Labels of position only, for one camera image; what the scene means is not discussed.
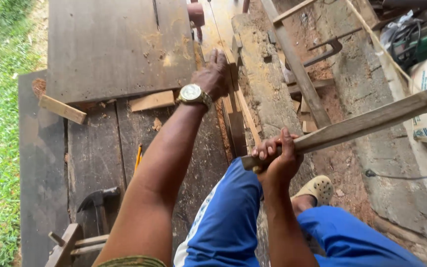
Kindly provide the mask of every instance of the hammer head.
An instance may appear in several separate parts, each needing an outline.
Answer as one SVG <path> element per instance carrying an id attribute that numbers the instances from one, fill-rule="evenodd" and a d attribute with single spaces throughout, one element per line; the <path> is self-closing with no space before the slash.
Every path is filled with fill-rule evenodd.
<path id="1" fill-rule="evenodd" d="M 102 206 L 105 197 L 114 197 L 120 195 L 120 187 L 116 186 L 110 189 L 100 189 L 90 193 L 84 198 L 84 201 L 78 206 L 77 212 L 88 209 L 92 204 L 94 206 Z"/>

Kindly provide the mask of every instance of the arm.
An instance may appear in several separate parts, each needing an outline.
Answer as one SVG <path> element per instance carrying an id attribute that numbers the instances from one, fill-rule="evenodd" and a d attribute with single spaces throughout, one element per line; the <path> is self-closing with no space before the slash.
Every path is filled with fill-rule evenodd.
<path id="1" fill-rule="evenodd" d="M 209 66 L 192 76 L 191 83 L 199 85 L 213 101 L 227 93 L 226 62 L 223 51 L 217 55 L 214 49 Z M 135 255 L 154 257 L 170 265 L 175 200 L 206 111 L 201 103 L 181 104 L 161 128 L 133 175 L 110 237 L 94 266 Z"/>
<path id="2" fill-rule="evenodd" d="M 289 198 L 289 183 L 303 160 L 295 155 L 293 139 L 285 127 L 280 137 L 273 137 L 254 148 L 252 155 L 265 159 L 276 154 L 282 144 L 283 153 L 276 158 L 258 179 L 263 186 L 271 266 L 318 266 L 316 258 L 303 238 Z"/>

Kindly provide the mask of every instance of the right hand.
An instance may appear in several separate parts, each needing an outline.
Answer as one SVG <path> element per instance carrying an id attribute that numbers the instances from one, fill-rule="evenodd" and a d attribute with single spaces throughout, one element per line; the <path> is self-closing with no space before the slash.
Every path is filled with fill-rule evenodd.
<path id="1" fill-rule="evenodd" d="M 192 74 L 191 83 L 200 88 L 210 96 L 212 101 L 216 101 L 221 96 L 228 95 L 227 77 L 227 56 L 223 50 L 212 49 L 209 65 Z"/>
<path id="2" fill-rule="evenodd" d="M 261 184 L 289 186 L 289 182 L 296 175 L 304 160 L 304 155 L 297 155 L 294 151 L 293 140 L 298 137 L 296 134 L 289 134 L 288 129 L 284 127 L 279 136 L 265 140 L 261 145 L 253 148 L 252 156 L 258 156 L 263 160 L 276 154 L 278 145 L 281 145 L 283 150 L 282 154 L 263 173 L 258 174 L 258 180 Z"/>

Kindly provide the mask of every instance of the sandal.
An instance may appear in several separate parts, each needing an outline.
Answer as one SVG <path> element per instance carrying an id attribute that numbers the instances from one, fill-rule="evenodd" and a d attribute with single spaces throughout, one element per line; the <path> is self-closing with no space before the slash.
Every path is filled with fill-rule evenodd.
<path id="1" fill-rule="evenodd" d="M 296 195 L 291 197 L 291 200 L 303 195 L 311 195 L 315 197 L 316 207 L 329 205 L 332 196 L 334 195 L 334 185 L 332 185 L 329 177 L 319 175 L 307 182 L 307 184 L 305 184 Z"/>

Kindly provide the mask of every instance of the gold wristwatch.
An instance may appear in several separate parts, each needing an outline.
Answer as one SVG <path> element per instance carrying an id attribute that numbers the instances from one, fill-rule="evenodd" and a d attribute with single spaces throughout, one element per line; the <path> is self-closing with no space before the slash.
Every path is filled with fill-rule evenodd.
<path id="1" fill-rule="evenodd" d="M 179 102 L 184 102 L 186 104 L 191 103 L 204 103 L 208 110 L 212 106 L 212 99 L 210 96 L 202 91 L 200 86 L 196 84 L 189 84 L 182 87 L 181 92 L 179 93 L 179 97 L 176 100 Z"/>

